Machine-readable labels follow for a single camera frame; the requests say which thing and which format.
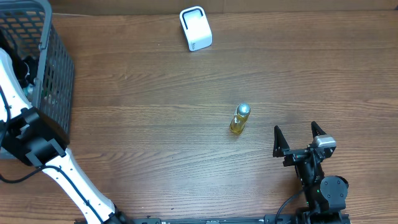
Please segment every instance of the bottle cap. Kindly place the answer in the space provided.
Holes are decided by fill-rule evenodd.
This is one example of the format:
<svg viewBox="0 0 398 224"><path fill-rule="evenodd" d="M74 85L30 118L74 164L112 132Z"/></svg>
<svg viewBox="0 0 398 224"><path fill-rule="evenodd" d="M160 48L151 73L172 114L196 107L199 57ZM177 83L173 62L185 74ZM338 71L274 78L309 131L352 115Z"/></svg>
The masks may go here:
<svg viewBox="0 0 398 224"><path fill-rule="evenodd" d="M241 116L247 116L250 114L250 106L247 103L241 103L238 108L236 108L236 112Z"/></svg>

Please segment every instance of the small bottle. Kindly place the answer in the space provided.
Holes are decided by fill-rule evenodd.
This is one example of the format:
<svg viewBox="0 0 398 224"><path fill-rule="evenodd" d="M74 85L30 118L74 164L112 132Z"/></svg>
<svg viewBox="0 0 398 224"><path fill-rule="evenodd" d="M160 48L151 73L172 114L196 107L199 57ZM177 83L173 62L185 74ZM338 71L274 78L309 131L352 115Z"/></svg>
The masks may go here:
<svg viewBox="0 0 398 224"><path fill-rule="evenodd" d="M250 115L250 106L247 103L240 104L235 111L234 118L229 128L236 134L241 134Z"/></svg>

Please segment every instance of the wire basket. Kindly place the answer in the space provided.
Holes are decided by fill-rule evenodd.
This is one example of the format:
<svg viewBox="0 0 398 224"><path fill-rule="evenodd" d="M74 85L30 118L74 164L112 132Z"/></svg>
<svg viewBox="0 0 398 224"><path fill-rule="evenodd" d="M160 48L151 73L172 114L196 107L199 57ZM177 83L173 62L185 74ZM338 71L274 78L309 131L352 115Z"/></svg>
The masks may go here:
<svg viewBox="0 0 398 224"><path fill-rule="evenodd" d="M39 59L35 85L23 89L32 106L69 135L75 69L52 25L46 0L0 0L0 31L21 58Z"/></svg>

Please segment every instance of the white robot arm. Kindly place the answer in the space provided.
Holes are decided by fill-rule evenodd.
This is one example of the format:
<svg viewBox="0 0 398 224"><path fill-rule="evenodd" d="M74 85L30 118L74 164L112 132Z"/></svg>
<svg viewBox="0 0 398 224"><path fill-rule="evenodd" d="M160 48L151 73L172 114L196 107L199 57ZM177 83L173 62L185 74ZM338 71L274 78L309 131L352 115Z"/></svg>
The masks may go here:
<svg viewBox="0 0 398 224"><path fill-rule="evenodd" d="M0 110L0 123L3 124L1 132L4 133L2 146L18 159L23 159L24 163L28 165L33 164L53 178L76 203L84 214L88 224L110 223L111 220L113 220L113 223L117 223L117 218L115 218L117 215L115 214L118 211L113 202L99 192L79 167L73 157L72 151L66 147L68 140L62 141L65 138L64 136L60 138L57 138L57 136L55 138L50 137L51 139L48 139L48 136L44 136L39 141L35 136L35 139L30 144L36 142L43 144L45 142L45 146L39 150L37 149L38 146L25 145L25 152L27 153L23 152L22 154L17 152L18 149L8 147L10 144L18 141L18 138L21 138L20 136L23 136L24 139L29 138L28 134L25 134L27 130L35 129L34 126L38 122L40 125L43 125L49 118L32 107L14 74L10 56L1 48L0 80L2 98L4 97L5 100L0 101L0 108L6 108L6 102L9 107L9 110ZM21 126L21 134L19 136L12 136L6 128L8 126L16 128L15 123L17 123L17 120L23 121L26 124ZM48 131L48 128L51 127L54 127L54 123L52 122L49 123L46 130ZM59 130L54 131L51 135L57 135L57 132ZM43 156L42 154L46 154L46 151L49 152L48 156Z"/></svg>

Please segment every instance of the yellow liquid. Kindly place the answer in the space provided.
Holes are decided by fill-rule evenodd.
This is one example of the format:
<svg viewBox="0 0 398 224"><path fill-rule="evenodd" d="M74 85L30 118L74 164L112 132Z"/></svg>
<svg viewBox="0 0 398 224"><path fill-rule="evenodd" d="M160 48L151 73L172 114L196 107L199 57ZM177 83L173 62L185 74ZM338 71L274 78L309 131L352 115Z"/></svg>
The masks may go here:
<svg viewBox="0 0 398 224"><path fill-rule="evenodd" d="M234 118L231 121L231 124L229 128L231 131L235 134L241 134L244 129L244 125L246 124L246 121L248 120L249 116L241 116L236 114Z"/></svg>

